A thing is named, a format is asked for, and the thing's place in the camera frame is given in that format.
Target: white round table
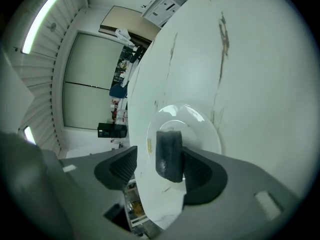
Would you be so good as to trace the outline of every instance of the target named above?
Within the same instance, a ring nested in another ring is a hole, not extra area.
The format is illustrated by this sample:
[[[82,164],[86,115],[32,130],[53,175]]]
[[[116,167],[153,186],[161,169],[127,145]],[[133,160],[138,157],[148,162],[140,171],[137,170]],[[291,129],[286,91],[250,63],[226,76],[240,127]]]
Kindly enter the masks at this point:
[[[183,195],[162,189],[147,150],[154,114],[176,103],[194,104],[212,121],[223,155],[258,165],[302,198],[319,157],[319,69],[313,36],[288,0],[188,0],[128,86],[146,215],[166,229],[181,212],[168,200],[182,204]]]

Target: fluorescent ceiling light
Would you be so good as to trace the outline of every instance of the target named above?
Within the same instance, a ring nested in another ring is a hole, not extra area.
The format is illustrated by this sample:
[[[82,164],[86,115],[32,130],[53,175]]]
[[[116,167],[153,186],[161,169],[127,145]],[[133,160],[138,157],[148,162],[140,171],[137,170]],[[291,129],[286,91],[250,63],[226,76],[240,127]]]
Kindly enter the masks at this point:
[[[24,130],[23,130],[24,136],[26,137],[26,139],[28,140],[28,142],[36,145],[35,139],[32,135],[30,126],[27,126]]]
[[[34,43],[36,34],[38,32],[38,29],[42,23],[42,21],[44,20],[44,18],[46,17],[48,11],[50,10],[50,8],[54,5],[54,3],[57,0],[47,0],[45,2],[45,4],[42,6],[42,8],[40,9],[40,11],[38,12],[38,14],[36,15],[34,21],[32,22],[32,25],[29,29],[28,34],[26,35],[23,47],[22,47],[22,52],[24,54],[29,54],[31,51],[31,47],[32,44]]]

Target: white plate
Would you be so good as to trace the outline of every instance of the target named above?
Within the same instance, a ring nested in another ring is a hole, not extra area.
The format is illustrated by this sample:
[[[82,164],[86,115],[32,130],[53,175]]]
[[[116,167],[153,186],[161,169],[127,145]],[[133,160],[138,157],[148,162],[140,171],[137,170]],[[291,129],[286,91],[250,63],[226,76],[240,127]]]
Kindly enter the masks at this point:
[[[187,104],[173,104],[157,112],[148,127],[146,147],[154,169],[156,169],[156,142],[159,130],[181,131],[182,144],[185,147],[222,153],[220,138],[212,122],[203,113]],[[185,181],[173,183],[167,180],[167,186],[186,192]]]

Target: blue chair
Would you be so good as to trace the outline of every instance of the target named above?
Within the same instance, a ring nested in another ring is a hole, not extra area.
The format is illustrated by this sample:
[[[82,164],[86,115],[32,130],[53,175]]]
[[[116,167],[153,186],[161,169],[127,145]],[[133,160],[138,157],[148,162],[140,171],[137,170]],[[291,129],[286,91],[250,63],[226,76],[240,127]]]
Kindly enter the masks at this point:
[[[128,84],[122,87],[119,83],[111,87],[109,95],[114,98],[124,99],[128,94]]]

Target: white cabinet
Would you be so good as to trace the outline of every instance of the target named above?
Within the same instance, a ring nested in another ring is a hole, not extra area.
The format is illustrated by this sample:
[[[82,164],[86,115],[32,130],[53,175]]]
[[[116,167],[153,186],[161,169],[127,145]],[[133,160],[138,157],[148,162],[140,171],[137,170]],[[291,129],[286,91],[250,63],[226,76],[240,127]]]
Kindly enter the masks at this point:
[[[153,0],[142,17],[162,28],[187,0]]]

